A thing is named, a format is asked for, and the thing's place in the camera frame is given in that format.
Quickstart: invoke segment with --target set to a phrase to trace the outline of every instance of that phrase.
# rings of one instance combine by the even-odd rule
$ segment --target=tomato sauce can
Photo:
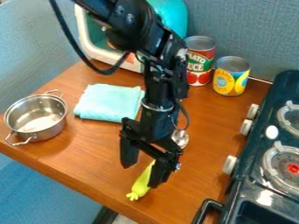
[[[192,36],[185,42],[188,47],[188,83],[192,86],[204,86],[212,78],[215,42],[204,36]]]
[[[225,56],[216,61],[213,89],[227,96],[243,94],[250,73],[250,65],[242,58]]]

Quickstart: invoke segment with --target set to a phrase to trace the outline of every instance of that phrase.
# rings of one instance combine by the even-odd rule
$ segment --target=toy stove
[[[210,210],[220,212],[219,223],[299,223],[299,71],[278,74],[247,118],[245,148],[224,167],[231,175],[226,203],[206,199],[193,223]]]

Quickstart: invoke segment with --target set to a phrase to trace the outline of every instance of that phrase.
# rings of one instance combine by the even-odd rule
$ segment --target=stove knob
[[[225,162],[225,165],[224,165],[222,171],[225,174],[231,175],[231,173],[233,172],[233,168],[236,165],[236,162],[237,162],[237,158],[236,157],[228,156],[226,158],[226,162]]]
[[[257,105],[257,104],[251,104],[250,105],[250,108],[249,108],[249,110],[248,110],[248,112],[247,112],[247,118],[249,118],[249,119],[254,119],[255,118],[255,116],[256,116],[256,114],[257,114],[257,112],[258,112],[258,110],[259,110],[259,105]]]
[[[240,134],[246,137],[252,125],[253,125],[253,121],[245,119],[241,125]]]
[[[277,129],[276,126],[270,125],[266,129],[265,135],[268,139],[271,139],[271,140],[276,139],[279,135],[279,130]]]

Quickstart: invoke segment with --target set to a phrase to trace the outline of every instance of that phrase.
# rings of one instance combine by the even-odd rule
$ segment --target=folded cloth
[[[143,97],[140,87],[88,85],[73,113],[80,118],[121,123],[123,117],[136,118]]]

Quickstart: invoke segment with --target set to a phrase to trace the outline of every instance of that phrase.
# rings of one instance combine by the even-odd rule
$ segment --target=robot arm
[[[49,1],[66,36],[76,52],[81,53],[55,0]],[[104,24],[108,41],[113,46],[124,52],[145,56],[144,61],[141,61],[144,64],[146,88],[141,120],[138,122],[122,119],[121,162],[124,168],[129,168],[137,162],[139,150],[143,150],[156,160],[150,174],[149,186],[157,187],[166,182],[171,172],[179,167],[178,160],[183,153],[171,139],[171,135],[177,130],[179,111],[189,120],[180,103],[187,97],[188,92],[185,42],[175,32],[163,27],[160,17],[145,0],[73,1]],[[128,53],[109,71],[94,68],[83,53],[81,58],[100,74],[111,74],[124,61],[126,55]]]

